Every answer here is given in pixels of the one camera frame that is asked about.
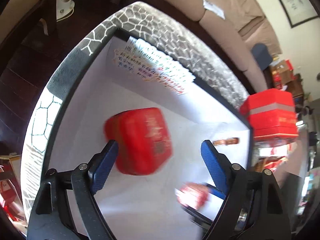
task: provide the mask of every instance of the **gray patterned bin rim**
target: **gray patterned bin rim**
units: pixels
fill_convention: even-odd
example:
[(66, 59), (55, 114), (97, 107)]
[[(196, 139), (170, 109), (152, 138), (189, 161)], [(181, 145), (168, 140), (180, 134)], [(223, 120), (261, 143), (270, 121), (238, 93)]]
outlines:
[(118, 29), (142, 38), (178, 60), (238, 109), (248, 93), (226, 64), (200, 39), (166, 14), (136, 2), (95, 27), (66, 56), (44, 88), (31, 116), (21, 160), (27, 221), (64, 112), (86, 71)]

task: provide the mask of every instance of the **red box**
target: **red box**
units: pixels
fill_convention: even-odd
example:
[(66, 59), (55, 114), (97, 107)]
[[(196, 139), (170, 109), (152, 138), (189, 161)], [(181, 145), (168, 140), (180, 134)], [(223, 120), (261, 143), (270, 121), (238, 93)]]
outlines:
[(298, 136), (292, 94), (275, 88), (250, 95), (240, 107), (253, 127), (255, 141), (262, 147), (277, 147)]
[(198, 210), (208, 200), (209, 188), (205, 185), (188, 182), (176, 192), (176, 195), (180, 204)]
[(121, 173), (154, 173), (172, 154), (167, 126), (158, 108), (129, 110), (108, 119), (107, 139), (116, 140), (119, 153), (116, 166)]

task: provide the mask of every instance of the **wall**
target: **wall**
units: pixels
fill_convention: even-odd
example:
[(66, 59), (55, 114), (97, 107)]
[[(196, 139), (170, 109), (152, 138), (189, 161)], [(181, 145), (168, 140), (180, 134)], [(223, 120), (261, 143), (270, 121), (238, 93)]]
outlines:
[(318, 138), (320, 139), (320, 98), (312, 101), (310, 103), (310, 107), (314, 109), (313, 117), (315, 119), (315, 130), (318, 133)]
[(290, 59), (295, 73), (301, 73), (305, 92), (320, 98), (320, 18), (291, 28), (279, 0), (257, 0), (278, 36), (282, 58)]

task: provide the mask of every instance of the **dark wood floor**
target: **dark wood floor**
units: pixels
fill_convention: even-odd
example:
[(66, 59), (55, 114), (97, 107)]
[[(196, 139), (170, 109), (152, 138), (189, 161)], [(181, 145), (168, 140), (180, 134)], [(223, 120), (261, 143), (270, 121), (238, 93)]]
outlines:
[(32, 111), (61, 61), (95, 26), (120, 9), (108, 0), (74, 0), (73, 15), (45, 36), (35, 28), (18, 47), (0, 76), (0, 155), (5, 146), (22, 152)]

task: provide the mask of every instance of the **picture frame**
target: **picture frame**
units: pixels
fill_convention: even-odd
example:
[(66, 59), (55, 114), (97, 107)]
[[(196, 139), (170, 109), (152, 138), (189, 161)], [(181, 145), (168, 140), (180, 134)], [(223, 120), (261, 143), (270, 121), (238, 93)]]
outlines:
[(279, 0), (291, 28), (319, 17), (309, 0)]

